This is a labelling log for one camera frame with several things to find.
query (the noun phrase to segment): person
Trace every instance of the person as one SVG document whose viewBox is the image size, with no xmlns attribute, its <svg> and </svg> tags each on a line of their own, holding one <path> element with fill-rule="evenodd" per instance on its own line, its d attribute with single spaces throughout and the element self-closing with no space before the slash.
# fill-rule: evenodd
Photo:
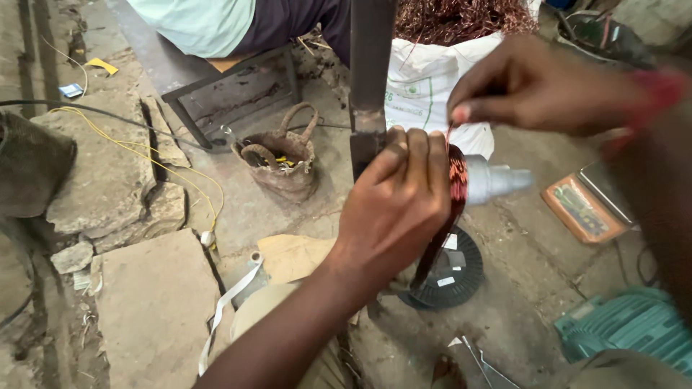
<svg viewBox="0 0 692 389">
<path fill-rule="evenodd" d="M 202 58 L 259 53 L 309 33 L 317 23 L 350 65 L 350 0 L 127 0 L 183 53 Z"/>
<path fill-rule="evenodd" d="M 538 38 L 507 37 L 457 83 L 450 123 L 508 123 L 585 136 L 628 125 L 604 147 L 659 275 L 692 323 L 692 131 L 676 75 L 624 75 L 573 60 Z M 393 128 L 354 184 L 336 243 L 300 286 L 260 290 L 238 310 L 234 342 L 195 388 L 344 388 L 330 343 L 346 320 L 413 263 L 450 212 L 441 132 Z M 649 356 L 610 350 L 541 388 L 688 388 Z"/>
</svg>

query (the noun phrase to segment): black mesh basket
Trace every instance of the black mesh basket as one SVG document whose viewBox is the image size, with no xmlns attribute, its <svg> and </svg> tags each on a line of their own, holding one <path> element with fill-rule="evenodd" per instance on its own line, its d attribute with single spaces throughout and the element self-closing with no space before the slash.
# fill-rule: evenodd
<svg viewBox="0 0 692 389">
<path fill-rule="evenodd" d="M 0 215 L 42 214 L 70 172 L 75 152 L 71 138 L 0 111 Z"/>
</svg>

